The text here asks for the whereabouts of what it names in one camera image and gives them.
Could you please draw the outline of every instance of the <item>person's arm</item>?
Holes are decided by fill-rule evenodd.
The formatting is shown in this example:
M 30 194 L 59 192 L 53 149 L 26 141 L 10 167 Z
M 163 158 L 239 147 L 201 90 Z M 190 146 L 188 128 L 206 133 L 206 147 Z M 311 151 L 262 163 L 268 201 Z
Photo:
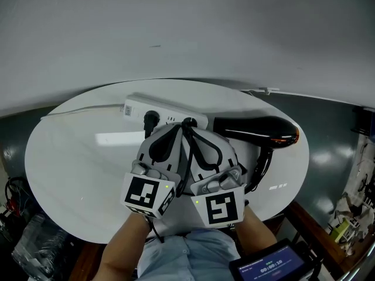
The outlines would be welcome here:
M 140 214 L 131 213 L 105 247 L 93 281 L 128 281 L 142 255 L 149 225 Z
M 259 220 L 250 207 L 245 207 L 244 220 L 236 223 L 234 227 L 246 255 L 263 250 L 277 242 L 271 230 Z

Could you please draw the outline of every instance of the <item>light blue shirt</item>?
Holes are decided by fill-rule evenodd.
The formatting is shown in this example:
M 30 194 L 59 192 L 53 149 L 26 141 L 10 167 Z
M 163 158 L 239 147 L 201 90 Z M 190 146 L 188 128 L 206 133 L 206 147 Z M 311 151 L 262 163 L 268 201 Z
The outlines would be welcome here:
M 233 280 L 229 262 L 240 258 L 234 241 L 218 230 L 196 230 L 186 237 L 153 239 L 138 263 L 140 281 Z

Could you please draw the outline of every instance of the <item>green object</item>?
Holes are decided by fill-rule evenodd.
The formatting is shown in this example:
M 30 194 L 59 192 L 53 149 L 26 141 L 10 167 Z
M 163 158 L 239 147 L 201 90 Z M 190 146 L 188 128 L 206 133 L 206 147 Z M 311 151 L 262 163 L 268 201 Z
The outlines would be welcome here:
M 332 230 L 330 237 L 335 240 L 335 242 L 339 242 L 341 237 L 345 234 L 346 230 L 349 228 L 349 222 L 347 219 L 344 218 L 343 222 L 337 227 Z

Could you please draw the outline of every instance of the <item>electrical outlet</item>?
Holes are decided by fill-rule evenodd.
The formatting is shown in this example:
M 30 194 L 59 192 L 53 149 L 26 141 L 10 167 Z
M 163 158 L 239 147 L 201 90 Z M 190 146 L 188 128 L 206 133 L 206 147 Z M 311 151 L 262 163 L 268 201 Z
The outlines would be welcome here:
M 137 97 L 136 95 L 127 96 L 124 105 L 124 118 L 143 124 L 144 116 L 146 112 L 150 110 L 156 111 L 159 114 L 160 120 L 156 127 L 182 122 L 186 118 L 194 118 L 200 129 L 206 129 L 209 123 L 207 116 L 198 112 L 189 111 L 147 98 Z

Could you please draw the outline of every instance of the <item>gray wall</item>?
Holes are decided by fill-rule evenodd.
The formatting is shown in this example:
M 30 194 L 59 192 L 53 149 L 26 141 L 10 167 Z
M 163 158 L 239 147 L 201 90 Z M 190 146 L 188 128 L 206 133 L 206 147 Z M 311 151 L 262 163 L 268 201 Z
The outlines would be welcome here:
M 294 119 L 306 133 L 310 160 L 296 201 L 322 226 L 342 195 L 357 149 L 353 106 L 294 95 L 255 94 Z
M 374 9 L 375 0 L 0 0 L 0 116 L 147 78 L 375 107 Z

